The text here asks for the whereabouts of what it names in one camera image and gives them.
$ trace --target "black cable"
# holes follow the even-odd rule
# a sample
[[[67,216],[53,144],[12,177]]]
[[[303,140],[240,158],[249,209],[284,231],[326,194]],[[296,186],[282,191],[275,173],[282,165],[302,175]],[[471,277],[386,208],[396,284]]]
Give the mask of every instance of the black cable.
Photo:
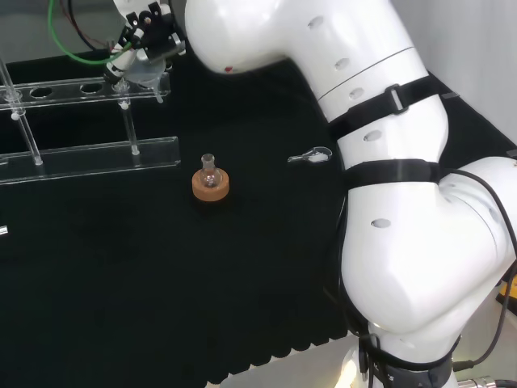
[[[497,388],[517,388],[517,382],[514,380],[496,380],[495,386]]]
[[[72,21],[75,31],[77,32],[77,34],[79,35],[81,40],[84,42],[84,44],[86,46],[88,46],[92,51],[97,51],[98,49],[94,45],[92,45],[88,41],[88,39],[85,38],[85,36],[82,34],[81,29],[78,26],[78,23],[75,21],[74,8],[72,7],[72,0],[68,0],[68,13],[70,15],[70,20]]]
[[[514,252],[517,255],[517,238],[515,237],[514,228],[511,225],[511,221],[510,221],[510,218],[508,217],[508,213],[504,209],[504,206],[503,206],[501,200],[499,199],[499,196],[495,192],[495,190],[483,179],[481,179],[477,175],[471,174],[467,171],[446,170],[446,172],[448,172],[450,174],[462,175],[462,176],[465,176],[472,180],[475,180],[476,182],[478,182],[481,186],[483,186],[486,189],[486,191],[492,196],[492,198],[494,198],[494,201],[499,208],[499,212],[501,212],[502,219],[504,220],[504,223],[506,224],[506,227],[508,229],[508,234],[510,235],[510,240],[511,240],[511,244],[514,248]],[[458,362],[455,362],[454,364],[452,364],[455,372],[460,372],[461,370],[471,369],[474,366],[479,365],[484,360],[486,360],[489,357],[489,355],[492,353],[492,351],[494,350],[495,345],[499,341],[499,336],[501,335],[502,325],[504,324],[504,318],[506,316],[506,310],[508,309],[508,302],[510,301],[511,283],[516,274],[517,274],[517,262],[515,262],[511,267],[510,279],[508,281],[508,286],[506,287],[506,293],[504,296],[504,302],[502,304],[501,315],[499,316],[498,329],[495,332],[494,339],[492,339],[492,343],[490,344],[489,348],[486,350],[486,352],[485,352],[485,354],[483,354],[483,356],[479,357],[475,361],[472,361],[472,360],[458,361]]]
[[[377,349],[380,349],[380,338],[375,333],[370,333],[366,335],[362,335],[359,337],[359,341],[361,340],[370,340],[371,338],[375,338],[377,342]],[[373,388],[373,358],[368,357],[368,388]]]

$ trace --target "rack hole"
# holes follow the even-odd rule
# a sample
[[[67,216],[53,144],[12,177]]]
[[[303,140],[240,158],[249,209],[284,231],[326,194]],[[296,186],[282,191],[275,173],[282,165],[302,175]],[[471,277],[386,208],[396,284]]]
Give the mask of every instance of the rack hole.
[[[37,87],[31,90],[31,97],[33,99],[44,99],[52,94],[51,87]]]
[[[103,88],[102,83],[89,83],[87,85],[81,85],[81,92],[85,95],[94,95],[95,93],[99,93]]]

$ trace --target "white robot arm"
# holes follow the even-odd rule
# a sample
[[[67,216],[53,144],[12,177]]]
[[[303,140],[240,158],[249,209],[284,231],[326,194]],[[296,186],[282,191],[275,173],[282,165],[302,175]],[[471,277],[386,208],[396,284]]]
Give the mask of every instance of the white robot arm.
[[[126,25],[112,52],[117,53],[128,43],[132,49],[108,63],[104,77],[116,84],[138,58],[154,63],[176,54],[185,53],[185,41],[174,14],[159,0],[114,0]]]
[[[122,14],[136,9],[127,3],[116,0]],[[457,388],[451,349],[515,252],[479,183],[437,179],[447,114],[391,2],[188,0],[186,26],[215,72],[284,58],[299,67],[353,183],[343,282],[391,357],[374,385]],[[487,181],[517,220],[514,160],[487,158],[464,170]]]

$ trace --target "black cloth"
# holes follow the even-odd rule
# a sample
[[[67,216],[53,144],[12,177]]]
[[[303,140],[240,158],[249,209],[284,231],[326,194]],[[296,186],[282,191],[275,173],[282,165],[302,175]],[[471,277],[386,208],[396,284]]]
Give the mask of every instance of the black cloth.
[[[11,66],[15,82],[99,76],[67,59]],[[308,88],[285,62],[246,76],[176,64],[172,96],[133,104],[139,138],[179,136],[178,169],[0,187],[0,386],[200,388],[290,348],[346,334],[323,293],[337,283],[338,159]],[[461,100],[446,102],[447,167],[512,146]],[[40,147],[124,139],[116,103],[29,111]],[[9,113],[0,152],[24,150]],[[191,196],[204,153],[231,177],[214,209]]]

